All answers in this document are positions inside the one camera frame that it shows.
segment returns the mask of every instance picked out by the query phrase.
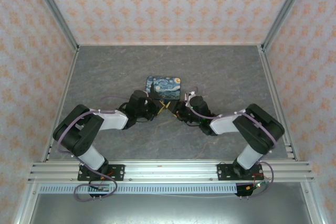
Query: white cable tray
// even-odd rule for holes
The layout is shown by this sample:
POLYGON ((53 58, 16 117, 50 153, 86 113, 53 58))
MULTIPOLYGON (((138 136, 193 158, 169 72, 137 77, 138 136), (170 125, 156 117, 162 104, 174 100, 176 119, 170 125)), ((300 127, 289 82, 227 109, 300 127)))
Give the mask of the white cable tray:
MULTIPOLYGON (((39 194, 72 194, 78 184, 41 184, 39 194)), ((78 194, 107 194, 114 184, 102 184, 108 191, 97 191, 90 187, 79 187, 78 194)), ((116 194, 234 194, 235 183, 218 184, 119 184, 116 194)))

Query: cable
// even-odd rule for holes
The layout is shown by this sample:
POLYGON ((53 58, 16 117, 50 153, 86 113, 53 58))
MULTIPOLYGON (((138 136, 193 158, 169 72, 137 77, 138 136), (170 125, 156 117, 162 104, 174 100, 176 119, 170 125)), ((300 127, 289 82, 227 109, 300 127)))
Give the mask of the cable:
POLYGON ((260 193, 258 193, 256 195, 246 196, 246 197, 243 197, 243 198, 255 198, 255 197, 261 196, 265 192, 267 192, 271 188, 271 186, 273 185, 273 182, 274 182, 274 171, 273 171, 272 166, 270 164, 268 164, 267 162, 265 162, 265 161, 260 161, 259 163, 267 165, 269 167, 269 169, 271 170, 271 174, 272 174, 271 182, 269 183, 268 187, 265 190, 263 190, 262 192, 260 192, 260 193))
POLYGON ((231 194, 228 194, 228 195, 225 195, 225 196, 214 196, 214 197, 176 195, 176 194, 149 194, 149 195, 173 196, 173 197, 184 197, 184 198, 201 198, 201 199, 218 199, 218 198, 226 198, 226 197, 232 197, 232 196, 234 196, 234 195, 231 195, 231 194))
MULTIPOLYGON (((204 115, 201 115, 201 114, 197 113, 197 112, 193 109, 193 107, 190 105, 190 103, 189 103, 189 93, 187 92, 186 95, 187 95, 187 106, 190 108, 190 110, 191 110, 195 115, 198 115, 199 117, 201 117, 201 118, 205 118, 205 119, 217 119, 217 118, 219 118, 218 116, 215 116, 215 117, 213 117, 213 116, 204 116, 204 115)), ((258 122, 257 120, 255 120, 252 116, 250 116, 250 115, 248 115, 248 114, 246 114, 246 113, 244 113, 244 112, 240 112, 240 111, 238 111, 238 112, 235 112, 235 114, 243 115, 243 116, 247 117, 248 119, 250 119, 252 122, 254 122, 254 123, 255 123, 259 128, 261 128, 261 130, 264 131, 265 134, 271 139, 271 141, 273 142, 274 147, 276 146, 277 141, 276 141, 275 138, 268 132, 268 130, 265 129, 265 127, 263 127, 263 125, 262 125, 261 123, 259 123, 259 122, 258 122)))
MULTIPOLYGON (((85 113, 83 113, 82 115, 76 117, 76 119, 74 119, 74 120, 69 124, 69 126, 64 130, 64 132, 62 133, 61 137, 59 138, 59 140, 58 140, 58 142, 57 142, 57 150, 58 150, 59 152, 61 152, 61 153, 70 154, 71 156, 75 157, 79 162, 83 163, 83 165, 84 165, 87 169, 89 169, 91 172, 93 172, 93 173, 99 175, 100 177, 107 178, 107 179, 111 180, 111 181, 115 184, 116 187, 115 187, 115 189, 114 189, 112 192, 110 192, 110 193, 108 193, 108 194, 106 194, 106 195, 104 195, 104 196, 99 196, 100 199, 104 199, 104 198, 109 197, 109 196, 111 196, 112 194, 114 194, 114 192, 118 189, 118 184, 117 184, 117 182, 116 182, 112 177, 107 176, 107 175, 105 175, 105 174, 103 174, 103 173, 100 173, 100 172, 98 172, 98 171, 92 169, 90 166, 88 166, 87 164, 85 164, 80 158, 74 156, 70 151, 63 151, 63 150, 60 149, 61 142, 62 142, 63 138, 65 137, 65 135, 69 132, 69 130, 70 130, 70 129, 71 129, 71 128, 72 128, 72 127, 73 127, 73 126, 80 120, 80 119, 82 119, 84 116, 89 115, 89 114, 94 114, 94 113, 96 113, 96 114, 99 114, 99 113, 101 113, 101 114, 114 114, 115 112, 114 112, 114 111, 91 110, 91 111, 85 112, 85 113)), ((79 187, 82 187, 82 186, 99 186, 99 185, 100 185, 100 184, 80 184, 80 185, 78 185, 78 186, 75 187, 75 189, 74 189, 74 191, 73 191, 73 197, 75 198, 75 200, 77 200, 77 201, 79 201, 79 202, 88 202, 88 201, 91 201, 91 200, 95 200, 95 197, 93 197, 93 198, 88 198, 88 199, 80 199, 80 198, 77 197, 76 191, 78 190, 79 187)))
POLYGON ((252 116, 250 116, 250 115, 248 115, 248 114, 246 114, 246 113, 244 113, 244 112, 240 112, 240 111, 238 111, 238 112, 235 112, 235 114, 243 115, 243 116, 247 117, 248 119, 250 119, 252 122, 254 122, 254 123, 255 123, 259 128, 261 128, 261 130, 264 131, 265 134, 272 140, 273 145, 276 146, 277 141, 275 141, 274 137, 268 132, 267 129, 265 129, 265 128, 263 127, 263 125, 262 125, 261 123, 259 123, 259 122, 258 122, 257 120, 255 120, 252 116))
POLYGON ((100 98, 99 101, 102 101, 102 100, 107 99, 107 98, 129 100, 129 98, 126 98, 126 97, 120 97, 120 96, 118 96, 118 95, 108 95, 108 96, 106 96, 106 97, 102 97, 102 98, 100 98))
POLYGON ((198 127, 199 126, 199 124, 196 124, 196 125, 191 125, 191 124, 188 124, 188 123, 186 123, 189 127, 198 127))
POLYGON ((124 106, 127 104, 128 102, 124 102, 123 104, 121 104, 118 108, 118 110, 122 110, 124 108, 124 106))
POLYGON ((198 87, 197 86, 193 86, 190 90, 194 91, 195 93, 197 93, 198 92, 198 87))
POLYGON ((253 187, 255 186, 255 183, 256 183, 256 175, 253 173, 253 176, 254 176, 254 179, 253 179, 253 187))
POLYGON ((216 118, 219 118, 219 117, 217 117, 217 116, 215 116, 215 117, 213 117, 213 116, 204 116, 204 115, 201 115, 201 114, 197 113, 197 112, 193 109, 193 107, 189 104, 189 93, 187 92, 186 94, 187 94, 187 106, 188 106, 188 108, 190 108, 190 110, 191 110, 195 115, 198 115, 199 117, 201 117, 201 118, 205 118, 205 119, 216 119, 216 118))

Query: gray surface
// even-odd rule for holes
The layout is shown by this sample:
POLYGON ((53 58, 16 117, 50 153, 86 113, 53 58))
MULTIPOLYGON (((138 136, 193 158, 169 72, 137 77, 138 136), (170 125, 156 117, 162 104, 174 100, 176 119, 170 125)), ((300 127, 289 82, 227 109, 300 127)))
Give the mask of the gray surface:
POLYGON ((266 194, 250 200, 230 195, 214 199, 113 195, 102 201, 82 203, 72 195, 39 195, 31 224, 45 223, 309 224, 311 221, 300 184, 275 183, 266 194))
MULTIPOLYGON (((276 117, 256 46, 85 46, 81 47, 61 114, 78 104, 113 110, 143 90, 148 76, 181 78, 181 94, 198 87, 214 113, 232 113, 256 103, 276 117)), ((128 130, 98 133, 94 146, 112 159, 235 159, 246 146, 239 133, 206 136, 168 110, 128 130)), ((287 158, 283 141, 267 158, 287 158)), ((70 159, 53 145, 50 159, 70 159)))

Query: gray marble floor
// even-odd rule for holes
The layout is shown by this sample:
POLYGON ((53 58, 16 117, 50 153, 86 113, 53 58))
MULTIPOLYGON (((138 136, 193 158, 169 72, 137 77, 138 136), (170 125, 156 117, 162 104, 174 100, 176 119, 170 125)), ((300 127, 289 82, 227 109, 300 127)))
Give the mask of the gray marble floor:
MULTIPOLYGON (((181 94, 198 87, 209 109, 230 113, 256 103, 275 117, 256 46, 85 46, 81 47, 62 110, 63 119, 77 104, 113 110, 145 88, 148 76, 181 78, 181 94)), ((168 110, 152 122, 128 130, 98 133, 94 146, 107 159, 235 159, 246 146, 239 133, 206 136, 168 110)), ((267 158, 286 158, 279 141, 267 158)), ((53 145, 50 159, 71 159, 53 145)))

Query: wall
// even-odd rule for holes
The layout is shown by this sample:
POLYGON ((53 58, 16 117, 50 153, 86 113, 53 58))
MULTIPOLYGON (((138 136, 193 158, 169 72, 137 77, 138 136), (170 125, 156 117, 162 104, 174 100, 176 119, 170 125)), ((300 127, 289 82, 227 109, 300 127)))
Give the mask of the wall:
POLYGON ((297 0, 267 55, 300 151, 336 220, 336 0, 297 0))
POLYGON ((73 51, 43 0, 0 0, 0 223, 13 223, 73 51))
POLYGON ((255 44, 285 0, 56 0, 83 44, 255 44))

